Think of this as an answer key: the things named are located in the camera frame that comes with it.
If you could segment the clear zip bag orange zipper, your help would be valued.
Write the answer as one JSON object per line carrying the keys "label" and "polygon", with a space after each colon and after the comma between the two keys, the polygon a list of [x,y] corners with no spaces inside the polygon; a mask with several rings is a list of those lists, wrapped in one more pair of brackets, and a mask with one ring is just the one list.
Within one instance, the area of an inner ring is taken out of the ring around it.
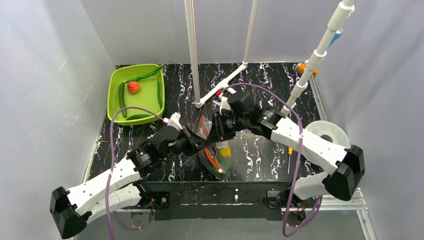
{"label": "clear zip bag orange zipper", "polygon": [[198,135],[206,140],[204,148],[197,153],[203,166],[219,179],[227,179],[232,166],[229,140],[237,133],[233,115],[214,114],[212,119],[205,115],[198,122]]}

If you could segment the toy yellow corn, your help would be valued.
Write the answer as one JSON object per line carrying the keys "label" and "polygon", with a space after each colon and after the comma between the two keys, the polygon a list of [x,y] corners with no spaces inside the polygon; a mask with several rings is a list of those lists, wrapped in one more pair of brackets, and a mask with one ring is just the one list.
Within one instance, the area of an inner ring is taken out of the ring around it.
{"label": "toy yellow corn", "polygon": [[221,148],[221,149],[219,150],[219,154],[220,154],[223,158],[229,158],[229,157],[231,157],[231,156],[232,156],[231,148],[230,148],[229,146],[228,146],[228,147]]}

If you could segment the toy bok choy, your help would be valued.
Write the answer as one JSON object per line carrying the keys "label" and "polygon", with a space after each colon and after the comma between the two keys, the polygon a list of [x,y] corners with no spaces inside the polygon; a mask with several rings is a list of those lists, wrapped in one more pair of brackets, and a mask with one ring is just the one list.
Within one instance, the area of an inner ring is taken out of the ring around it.
{"label": "toy bok choy", "polygon": [[232,156],[224,158],[220,155],[220,149],[215,145],[204,148],[198,153],[202,165],[218,179],[225,180],[229,177],[232,166]]}

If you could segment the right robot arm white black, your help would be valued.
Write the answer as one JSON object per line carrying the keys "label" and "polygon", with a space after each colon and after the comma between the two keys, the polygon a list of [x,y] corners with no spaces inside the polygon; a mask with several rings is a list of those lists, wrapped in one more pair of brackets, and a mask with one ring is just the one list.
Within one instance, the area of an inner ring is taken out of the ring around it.
{"label": "right robot arm white black", "polygon": [[332,195],[350,201],[365,174],[363,150],[352,145],[347,148],[329,142],[294,123],[280,111],[260,108],[245,92],[225,97],[218,91],[220,112],[216,115],[217,131],[222,140],[229,140],[236,132],[249,130],[276,143],[297,148],[323,172],[307,177],[295,177],[284,191],[290,202],[312,197]]}

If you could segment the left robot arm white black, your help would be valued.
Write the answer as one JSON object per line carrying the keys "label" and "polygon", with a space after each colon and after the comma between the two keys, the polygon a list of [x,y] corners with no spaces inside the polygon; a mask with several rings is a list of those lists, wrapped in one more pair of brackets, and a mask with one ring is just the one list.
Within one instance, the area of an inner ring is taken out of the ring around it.
{"label": "left robot arm white black", "polygon": [[185,126],[181,130],[164,126],[107,171],[80,185],[54,189],[49,211],[60,237],[69,239],[79,234],[94,215],[90,207],[100,201],[110,206],[111,200],[105,198],[111,192],[132,185],[155,171],[166,157],[181,153],[192,156],[222,140],[224,137],[219,136],[216,131],[203,138]]}

